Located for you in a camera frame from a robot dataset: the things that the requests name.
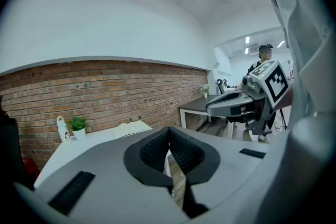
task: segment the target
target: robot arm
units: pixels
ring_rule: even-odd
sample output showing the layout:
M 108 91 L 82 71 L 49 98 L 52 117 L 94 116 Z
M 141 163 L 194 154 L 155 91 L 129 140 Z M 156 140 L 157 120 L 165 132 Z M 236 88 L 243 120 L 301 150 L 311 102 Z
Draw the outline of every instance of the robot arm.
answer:
M 224 93 L 206 105 L 212 116 L 241 116 L 253 135 L 268 134 L 266 123 L 289 90 L 279 61 L 265 61 L 242 79 L 241 90 Z

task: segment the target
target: white pot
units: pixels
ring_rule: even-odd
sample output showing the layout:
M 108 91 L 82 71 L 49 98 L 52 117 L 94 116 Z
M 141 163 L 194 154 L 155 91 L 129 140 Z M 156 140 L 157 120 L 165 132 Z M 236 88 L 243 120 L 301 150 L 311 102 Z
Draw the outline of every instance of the white pot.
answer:
M 78 141 L 82 141 L 86 139 L 85 128 L 79 131 L 72 131 L 72 132 Z

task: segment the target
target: floor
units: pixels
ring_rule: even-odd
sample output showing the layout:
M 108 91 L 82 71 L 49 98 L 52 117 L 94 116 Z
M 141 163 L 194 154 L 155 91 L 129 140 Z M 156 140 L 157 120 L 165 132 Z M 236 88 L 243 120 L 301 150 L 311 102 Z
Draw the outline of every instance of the floor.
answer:
M 286 124 L 288 125 L 289 115 L 291 111 L 291 106 L 282 109 L 284 113 L 284 118 Z M 199 132 L 208 134 L 208 135 L 215 135 L 218 137 L 227 137 L 227 130 L 228 124 L 226 123 L 226 119 L 222 118 L 213 118 L 211 122 L 206 123 Z M 234 126 L 232 139 L 234 140 L 241 140 L 241 141 L 252 141 L 256 143 L 267 143 L 271 144 L 272 141 L 275 139 L 278 132 L 282 131 L 282 120 L 280 112 L 277 112 L 274 124 L 272 126 L 272 133 L 266 136 L 264 141 L 258 141 L 257 135 L 250 135 L 249 131 L 245 129 L 245 125 L 242 123 L 237 123 Z M 177 205 L 182 208 L 183 206 L 183 197 L 184 197 L 184 190 L 185 190 L 185 176 L 180 170 L 179 166 L 177 165 L 174 157 L 171 155 L 168 157 L 169 168 L 173 178 L 174 183 L 174 194 L 173 199 L 177 203 Z

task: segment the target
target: black slot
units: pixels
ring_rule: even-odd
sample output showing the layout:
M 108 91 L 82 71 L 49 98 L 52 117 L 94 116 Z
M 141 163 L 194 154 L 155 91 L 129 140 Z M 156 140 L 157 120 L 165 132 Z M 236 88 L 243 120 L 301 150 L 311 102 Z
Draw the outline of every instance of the black slot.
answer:
M 239 153 L 248 155 L 248 156 L 252 156 L 252 157 L 256 157 L 259 159 L 263 159 L 266 155 L 266 153 L 264 152 L 260 152 L 260 151 L 253 151 L 253 150 L 248 150 L 247 148 L 243 148 L 241 151 L 239 151 Z
M 90 185 L 95 175 L 79 172 L 49 203 L 51 207 L 64 215 L 68 215 L 80 196 Z

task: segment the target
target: person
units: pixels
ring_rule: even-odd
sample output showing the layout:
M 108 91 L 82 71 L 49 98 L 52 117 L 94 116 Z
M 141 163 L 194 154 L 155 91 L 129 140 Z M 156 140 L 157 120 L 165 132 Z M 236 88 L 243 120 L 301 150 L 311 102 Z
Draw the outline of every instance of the person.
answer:
M 261 45 L 259 47 L 259 58 L 260 58 L 260 60 L 255 62 L 253 65 L 251 65 L 251 67 L 247 70 L 247 74 L 246 74 L 247 76 L 250 74 L 250 72 L 255 70 L 263 62 L 271 59 L 272 49 L 273 49 L 273 46 L 271 44 L 265 44 L 265 45 Z
M 288 65 L 289 65 L 289 74 L 290 74 L 290 79 L 293 79 L 293 74 L 294 74 L 294 67 L 293 67 L 293 63 L 288 60 L 287 61 Z
M 265 44 L 265 45 L 261 45 L 259 47 L 259 58 L 260 60 L 257 61 L 256 63 L 254 63 L 253 65 L 251 65 L 251 67 L 247 70 L 247 76 L 254 70 L 256 69 L 258 66 L 260 66 L 263 62 L 270 60 L 272 57 L 272 49 L 273 46 L 271 44 Z M 276 112 L 273 113 L 272 117 L 267 121 L 267 126 L 268 128 L 271 130 L 274 120 L 275 120 L 275 116 L 276 116 Z M 266 138 L 265 135 L 259 134 L 258 135 L 258 140 L 259 141 L 264 141 Z

